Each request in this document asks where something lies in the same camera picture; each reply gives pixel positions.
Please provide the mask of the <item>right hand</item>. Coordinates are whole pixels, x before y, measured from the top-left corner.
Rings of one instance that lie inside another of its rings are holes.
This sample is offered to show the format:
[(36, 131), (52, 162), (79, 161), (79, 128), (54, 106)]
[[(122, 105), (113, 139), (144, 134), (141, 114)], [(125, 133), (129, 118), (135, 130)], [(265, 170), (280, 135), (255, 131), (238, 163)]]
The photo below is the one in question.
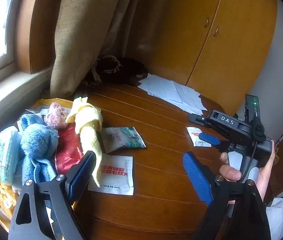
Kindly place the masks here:
[[(270, 175), (274, 164), (274, 159), (275, 159), (275, 144), (274, 144), (274, 140), (272, 140), (272, 153), (266, 165), (260, 168), (259, 175), (255, 183), (255, 186), (258, 189), (262, 201), (264, 201), (267, 192), (267, 187), (269, 184)], [(243, 184), (237, 183), (237, 181), (239, 181), (239, 179), (241, 178), (242, 173), (239, 170), (229, 166), (228, 154), (226, 152), (221, 153), (220, 161), (223, 164), (220, 167), (219, 172), (226, 180), (229, 181), (231, 193), (234, 194), (240, 193), (240, 190), (243, 189)]]

